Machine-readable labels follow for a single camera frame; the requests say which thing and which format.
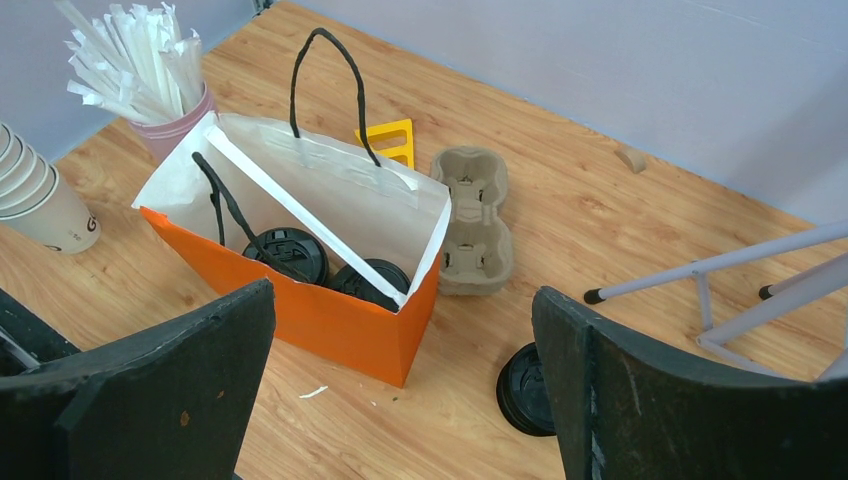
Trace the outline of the cardboard cup carrier stack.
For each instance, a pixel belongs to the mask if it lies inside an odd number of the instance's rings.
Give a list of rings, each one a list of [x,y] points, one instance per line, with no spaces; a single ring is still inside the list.
[[[448,296],[497,293],[514,271],[512,234],[499,217],[508,194],[506,162],[487,148],[454,146],[435,156],[430,177],[448,187],[452,204],[439,292]]]

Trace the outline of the stack of white paper cups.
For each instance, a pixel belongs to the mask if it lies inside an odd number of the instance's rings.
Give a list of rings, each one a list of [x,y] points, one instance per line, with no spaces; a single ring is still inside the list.
[[[55,166],[1,126],[1,223],[63,254],[87,250],[100,223]]]

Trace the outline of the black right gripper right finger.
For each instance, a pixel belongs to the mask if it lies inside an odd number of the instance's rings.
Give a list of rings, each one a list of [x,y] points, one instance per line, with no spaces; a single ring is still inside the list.
[[[690,354],[540,288],[532,326],[569,479],[843,479],[847,382]]]

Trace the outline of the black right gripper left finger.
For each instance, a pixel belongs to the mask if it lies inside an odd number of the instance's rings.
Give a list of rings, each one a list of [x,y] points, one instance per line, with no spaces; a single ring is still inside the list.
[[[1,297],[5,479],[232,479],[276,326],[259,280],[82,351]]]

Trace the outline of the yellow plastic triangle piece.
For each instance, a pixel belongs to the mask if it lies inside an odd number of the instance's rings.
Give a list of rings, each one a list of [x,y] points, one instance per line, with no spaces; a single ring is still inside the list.
[[[365,133],[376,153],[415,169],[413,122],[410,118],[369,126]]]

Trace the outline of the pink cup of straws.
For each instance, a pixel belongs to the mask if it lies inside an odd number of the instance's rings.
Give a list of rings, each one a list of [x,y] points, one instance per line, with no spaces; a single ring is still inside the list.
[[[75,78],[68,92],[125,119],[151,156],[164,160],[216,103],[202,71],[203,44],[183,33],[173,4],[111,4],[87,19],[69,1],[55,4],[73,25],[67,47]]]

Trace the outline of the stack of black lids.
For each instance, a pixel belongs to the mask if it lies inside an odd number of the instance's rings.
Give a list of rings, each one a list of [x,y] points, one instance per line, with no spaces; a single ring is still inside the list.
[[[495,387],[500,411],[518,431],[555,436],[555,426],[536,343],[519,349],[503,366]]]

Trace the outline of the black plastic cup lid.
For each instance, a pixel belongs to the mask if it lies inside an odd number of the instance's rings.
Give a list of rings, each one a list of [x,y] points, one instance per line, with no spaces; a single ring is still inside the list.
[[[260,261],[302,283],[323,285],[327,280],[328,256],[323,245],[309,232],[294,227],[281,227],[263,232],[257,241],[275,263],[268,262],[253,243],[243,251],[246,258]]]

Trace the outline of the orange and white paper bag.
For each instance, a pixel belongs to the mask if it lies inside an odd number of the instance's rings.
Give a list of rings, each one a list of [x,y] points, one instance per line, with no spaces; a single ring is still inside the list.
[[[285,120],[207,113],[133,206],[219,294],[259,279],[275,292],[276,336],[400,387],[433,312],[451,217],[445,185]],[[243,255],[263,232],[312,234],[352,273],[302,283]]]

